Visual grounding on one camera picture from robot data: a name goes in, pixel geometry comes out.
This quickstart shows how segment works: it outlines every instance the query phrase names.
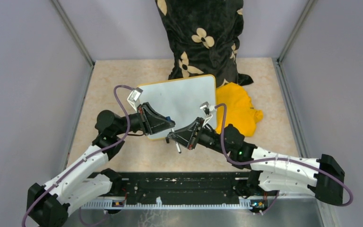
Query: white board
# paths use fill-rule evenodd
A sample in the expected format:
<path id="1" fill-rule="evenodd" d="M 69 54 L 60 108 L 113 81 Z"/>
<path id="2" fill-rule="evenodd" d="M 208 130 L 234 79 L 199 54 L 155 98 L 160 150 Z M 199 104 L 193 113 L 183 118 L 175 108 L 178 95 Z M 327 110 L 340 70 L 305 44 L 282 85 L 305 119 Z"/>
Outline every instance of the white board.
<path id="1" fill-rule="evenodd" d="M 204 111 L 199 108 L 204 102 L 216 105 L 215 77 L 212 75 L 167 80 L 138 87 L 143 90 L 140 102 L 149 102 L 156 112 L 169 116 L 176 123 L 174 130 L 190 125 L 197 117 L 205 117 Z M 213 115 L 209 124 L 216 128 L 216 112 Z M 148 138 L 163 139 L 170 131 L 149 135 Z"/>

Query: black floral fabric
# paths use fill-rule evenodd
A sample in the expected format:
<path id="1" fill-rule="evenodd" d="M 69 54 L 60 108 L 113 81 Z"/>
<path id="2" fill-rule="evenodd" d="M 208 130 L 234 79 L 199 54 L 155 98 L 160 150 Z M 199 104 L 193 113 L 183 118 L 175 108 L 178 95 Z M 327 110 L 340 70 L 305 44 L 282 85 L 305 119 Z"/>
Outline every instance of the black floral fabric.
<path id="1" fill-rule="evenodd" d="M 174 54 L 169 79 L 203 74 L 216 77 L 216 87 L 253 83 L 237 72 L 238 36 L 244 20 L 243 0 L 156 0 Z"/>

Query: cable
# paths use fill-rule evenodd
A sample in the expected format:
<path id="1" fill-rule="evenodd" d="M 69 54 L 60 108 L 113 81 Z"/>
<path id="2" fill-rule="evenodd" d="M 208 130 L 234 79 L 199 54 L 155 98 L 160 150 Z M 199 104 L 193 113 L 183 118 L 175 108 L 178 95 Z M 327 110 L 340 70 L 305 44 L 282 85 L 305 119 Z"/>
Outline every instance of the cable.
<path id="1" fill-rule="evenodd" d="M 116 143 L 114 143 L 114 144 L 111 144 L 111 145 L 109 145 L 109 146 L 107 146 L 107 147 L 104 147 L 104 148 L 102 148 L 102 149 L 99 149 L 99 150 L 97 150 L 97 151 L 95 151 L 95 152 L 93 152 L 93 153 L 91 153 L 90 155 L 88 155 L 88 156 L 86 156 L 86 159 L 89 159 L 90 157 L 92 157 L 92 156 L 94 156 L 94 155 L 96 155 L 96 154 L 98 154 L 98 153 L 100 153 L 100 152 L 103 152 L 103 151 L 106 151 L 107 149 L 111 149 L 111 148 L 113 148 L 113 147 L 115 147 L 116 145 L 118 145 L 118 144 L 120 144 L 121 142 L 123 142 L 123 140 L 126 138 L 126 136 L 128 135 L 128 133 L 130 132 L 130 127 L 131 127 L 131 125 L 130 125 L 130 118 L 129 118 L 129 115 L 127 114 L 127 111 L 126 111 L 126 109 L 124 108 L 124 106 L 121 104 L 121 101 L 120 101 L 120 99 L 119 99 L 119 97 L 118 97 L 118 95 L 117 95 L 117 93 L 116 93 L 116 91 L 117 91 L 117 89 L 118 88 L 120 88 L 120 87 L 122 87 L 122 88 L 126 88 L 126 89 L 128 89 L 128 90 L 133 90 L 133 88 L 132 87 L 129 87 L 129 86 L 127 86 L 127 85 L 117 85 L 117 86 L 115 86 L 115 88 L 113 89 L 113 94 L 115 95 L 115 99 L 116 99 L 116 101 L 118 102 L 118 104 L 119 104 L 119 106 L 120 106 L 120 108 L 122 109 L 122 111 L 124 112 L 124 115 L 125 115 L 125 117 L 126 117 L 126 121 L 127 121 L 127 128 L 126 128 L 126 132 L 124 133 L 124 135 L 123 135 L 123 137 L 119 140 L 119 141 L 117 141 Z M 76 163 L 72 168 L 70 168 L 67 172 L 65 172 L 65 174 L 63 174 L 63 176 L 62 177 L 60 177 L 57 181 L 56 181 L 56 183 L 55 184 L 53 184 L 50 188 L 48 188 L 44 193 L 42 193 L 32 204 L 31 204 L 31 206 L 27 209 L 27 211 L 26 211 L 26 213 L 24 214 L 24 216 L 23 216 L 23 219 L 22 219 L 22 221 L 21 221 L 21 226 L 22 227 L 26 227 L 26 219 L 27 219 L 27 216 L 30 214 L 30 212 L 31 212 L 31 210 L 32 209 L 34 209 L 34 207 L 37 205 L 37 203 L 46 195 L 46 194 L 48 194 L 50 191 L 52 191 L 52 189 L 54 188 L 54 187 L 56 187 L 66 176 L 68 176 L 74 169 L 76 169 L 80 164 L 82 164 L 84 162 L 84 160 L 80 160 L 78 163 Z"/>
<path id="2" fill-rule="evenodd" d="M 226 122 L 226 110 L 227 110 L 226 104 L 224 104 L 224 103 L 218 104 L 218 105 L 215 106 L 215 109 L 217 109 L 217 108 L 219 108 L 221 106 L 223 106 L 223 108 L 224 108 L 224 110 L 223 110 L 224 113 L 223 113 L 223 120 L 222 120 L 222 129 L 221 129 L 221 133 L 220 133 L 220 143 L 221 143 L 221 147 L 222 147 L 222 153 L 226 157 L 227 161 L 230 162 L 230 163 L 232 163 L 232 164 L 240 165 L 240 166 L 250 165 L 250 164 L 254 164 L 254 163 L 258 163 L 258 162 L 276 161 L 276 158 L 274 158 L 274 157 L 262 158 L 262 159 L 247 161 L 247 162 L 236 162 L 236 161 L 232 160 L 227 155 L 227 152 L 226 152 L 226 149 L 225 149 L 225 142 L 224 142 L 224 138 L 225 138 L 225 122 Z M 318 171 L 319 173 L 324 174 L 325 176 L 329 177 L 330 179 L 332 179 L 336 183 L 338 183 L 340 186 L 342 186 L 348 192 L 348 195 L 349 195 L 350 198 L 349 198 L 348 202 L 346 202 L 346 203 L 344 203 L 342 205 L 339 205 L 340 207 L 348 206 L 348 205 L 350 205 L 353 202 L 353 198 L 354 198 L 353 192 L 343 182 L 341 182 L 339 179 L 335 178 L 331 174 L 329 174 L 329 173 L 327 173 L 327 172 L 325 172 L 325 171 L 323 171 L 323 170 L 321 170 L 319 168 L 310 166 L 309 164 L 302 163 L 302 162 L 299 162 L 299 161 L 296 161 L 296 160 L 293 160 L 293 159 L 279 157 L 278 160 L 286 161 L 286 162 L 292 162 L 292 163 L 299 164 L 301 166 L 307 167 L 309 169 Z"/>
<path id="3" fill-rule="evenodd" d="M 133 134 L 133 133 L 129 133 L 127 134 L 128 136 L 144 136 L 145 134 Z"/>
<path id="4" fill-rule="evenodd" d="M 236 191 L 237 195 L 238 196 L 241 196 L 243 199 L 247 199 L 248 198 L 248 196 L 243 196 L 243 194 L 240 192 L 240 190 L 237 187 L 236 187 L 235 191 Z"/>
<path id="5" fill-rule="evenodd" d="M 212 128 L 210 124 L 206 124 L 205 127 L 210 129 L 212 132 L 215 132 L 214 128 Z"/>
<path id="6" fill-rule="evenodd" d="M 255 213 L 255 214 L 262 214 L 262 215 L 264 215 L 264 214 L 266 214 L 267 212 L 268 212 L 268 210 L 269 209 L 271 209 L 272 207 L 273 207 L 273 205 L 275 204 L 275 202 L 276 202 L 276 199 L 278 198 L 278 196 L 279 196 L 279 191 L 277 191 L 277 193 L 276 193 L 276 195 L 275 195 L 275 198 L 273 199 L 273 201 L 270 203 L 270 205 L 269 205 L 269 207 L 268 208 L 266 208 L 262 213 L 261 212 L 259 212 L 259 213 Z"/>
<path id="7" fill-rule="evenodd" d="M 127 193 L 124 195 L 124 200 L 121 202 L 124 206 L 124 202 L 127 200 Z"/>
<path id="8" fill-rule="evenodd" d="M 104 223 L 108 218 L 109 218 L 109 214 L 108 214 L 108 212 L 105 211 L 105 215 L 100 221 L 98 221 L 97 223 L 88 224 L 81 217 L 81 207 L 78 209 L 78 219 L 84 226 L 89 226 L 89 227 L 97 226 L 97 225 Z"/>

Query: gray wall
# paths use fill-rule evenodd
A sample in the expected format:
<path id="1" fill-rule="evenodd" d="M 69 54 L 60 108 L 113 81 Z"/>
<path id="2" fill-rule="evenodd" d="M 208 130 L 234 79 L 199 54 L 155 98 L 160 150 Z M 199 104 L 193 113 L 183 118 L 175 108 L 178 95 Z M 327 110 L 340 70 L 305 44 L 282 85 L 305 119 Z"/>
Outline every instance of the gray wall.
<path id="1" fill-rule="evenodd" d="M 60 0 L 94 60 L 173 54 L 154 0 Z M 245 0 L 239 57 L 278 57 L 307 0 Z"/>
<path id="2" fill-rule="evenodd" d="M 88 76 L 48 0 L 0 0 L 0 227 L 20 226 L 27 189 L 64 167 Z"/>
<path id="3" fill-rule="evenodd" d="M 363 0 L 318 1 L 283 67 L 310 153 L 333 155 L 354 192 L 342 226 L 363 226 Z"/>

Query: yellow cloth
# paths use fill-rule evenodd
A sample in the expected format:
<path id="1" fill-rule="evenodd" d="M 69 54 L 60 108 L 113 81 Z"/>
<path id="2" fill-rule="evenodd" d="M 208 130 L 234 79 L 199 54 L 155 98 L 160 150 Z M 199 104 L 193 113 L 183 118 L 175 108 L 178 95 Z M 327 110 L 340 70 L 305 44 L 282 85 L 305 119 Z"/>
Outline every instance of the yellow cloth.
<path id="1" fill-rule="evenodd" d="M 243 87 L 229 83 L 216 89 L 216 104 L 224 103 L 227 107 L 225 127 L 232 124 L 244 136 L 253 136 L 256 123 L 262 120 L 262 110 L 254 109 L 251 98 Z M 223 120 L 223 108 L 216 113 L 217 128 L 220 133 Z"/>

